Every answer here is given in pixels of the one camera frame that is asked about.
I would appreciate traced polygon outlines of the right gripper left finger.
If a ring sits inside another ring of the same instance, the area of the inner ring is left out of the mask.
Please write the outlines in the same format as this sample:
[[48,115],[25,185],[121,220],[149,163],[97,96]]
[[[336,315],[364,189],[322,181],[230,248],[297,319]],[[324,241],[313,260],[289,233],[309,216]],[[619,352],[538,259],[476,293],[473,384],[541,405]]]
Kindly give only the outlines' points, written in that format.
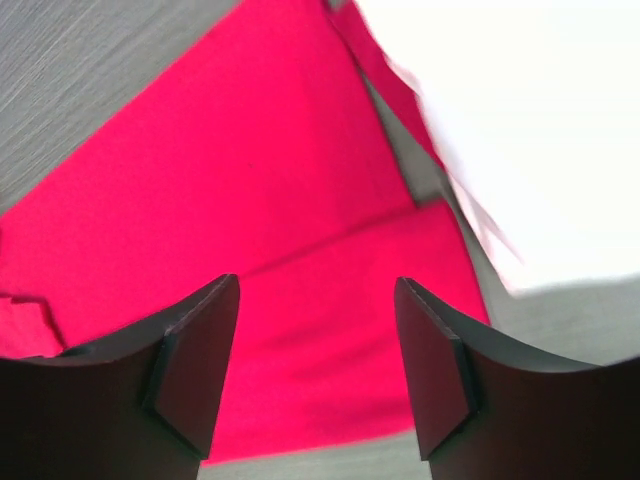
[[194,479],[209,456],[240,287],[177,304],[46,358],[1,362],[5,479]]

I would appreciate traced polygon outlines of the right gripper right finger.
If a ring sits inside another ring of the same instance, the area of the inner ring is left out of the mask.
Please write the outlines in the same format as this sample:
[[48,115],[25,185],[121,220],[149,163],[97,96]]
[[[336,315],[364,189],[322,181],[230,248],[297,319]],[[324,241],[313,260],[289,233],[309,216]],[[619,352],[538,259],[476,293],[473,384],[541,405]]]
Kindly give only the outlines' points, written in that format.
[[435,479],[635,479],[639,362],[538,349],[416,281],[395,312],[421,458]]

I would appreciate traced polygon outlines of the crimson red polo shirt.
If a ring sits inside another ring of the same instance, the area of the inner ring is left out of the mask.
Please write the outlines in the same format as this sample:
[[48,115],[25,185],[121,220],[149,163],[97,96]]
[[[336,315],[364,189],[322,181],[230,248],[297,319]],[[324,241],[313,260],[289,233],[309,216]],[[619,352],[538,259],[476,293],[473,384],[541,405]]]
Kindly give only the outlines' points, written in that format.
[[487,312],[455,216],[413,201],[322,1],[244,1],[1,219],[1,349],[58,353],[234,273],[216,463],[413,425],[411,277]]

